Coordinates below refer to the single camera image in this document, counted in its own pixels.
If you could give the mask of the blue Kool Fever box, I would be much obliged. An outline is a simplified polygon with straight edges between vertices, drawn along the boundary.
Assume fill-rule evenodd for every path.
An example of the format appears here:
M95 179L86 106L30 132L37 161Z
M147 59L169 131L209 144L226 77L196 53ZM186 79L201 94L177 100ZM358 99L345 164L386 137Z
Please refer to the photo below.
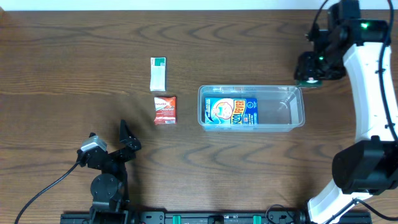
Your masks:
M205 98L206 124L258 124L255 98Z

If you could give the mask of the clear plastic container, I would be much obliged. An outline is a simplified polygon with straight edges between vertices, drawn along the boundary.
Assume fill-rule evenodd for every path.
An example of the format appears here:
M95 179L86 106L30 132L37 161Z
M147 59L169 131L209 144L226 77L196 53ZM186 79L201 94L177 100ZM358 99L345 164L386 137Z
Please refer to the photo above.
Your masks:
M206 124L205 98L255 98L258 124ZM214 132L289 132L305 123L302 92L296 86L203 85L198 90L198 123Z

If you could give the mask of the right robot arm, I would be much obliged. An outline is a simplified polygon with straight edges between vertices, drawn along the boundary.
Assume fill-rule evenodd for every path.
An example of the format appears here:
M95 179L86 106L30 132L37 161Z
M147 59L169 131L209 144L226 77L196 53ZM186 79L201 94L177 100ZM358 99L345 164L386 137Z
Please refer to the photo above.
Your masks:
M370 223L355 205L397 188L397 100L391 75L394 21L363 19L359 2L340 1L328 8L328 27L314 22L307 34L313 50L299 58L299 84L348 76L356 115L354 144L337 153L332 180L294 216L295 223Z

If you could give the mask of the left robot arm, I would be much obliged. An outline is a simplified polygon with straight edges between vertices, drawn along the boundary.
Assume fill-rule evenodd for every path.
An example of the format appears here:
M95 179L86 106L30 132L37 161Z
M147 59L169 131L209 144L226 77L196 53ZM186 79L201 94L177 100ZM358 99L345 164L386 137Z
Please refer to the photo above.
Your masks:
M119 142L124 145L123 148L108 152L107 144L98 135L91 133L77 150L78 165L101 171L90 186L93 201L89 223L139 223L135 211L129 208L126 163L136 158L141 143L123 119L120 123Z

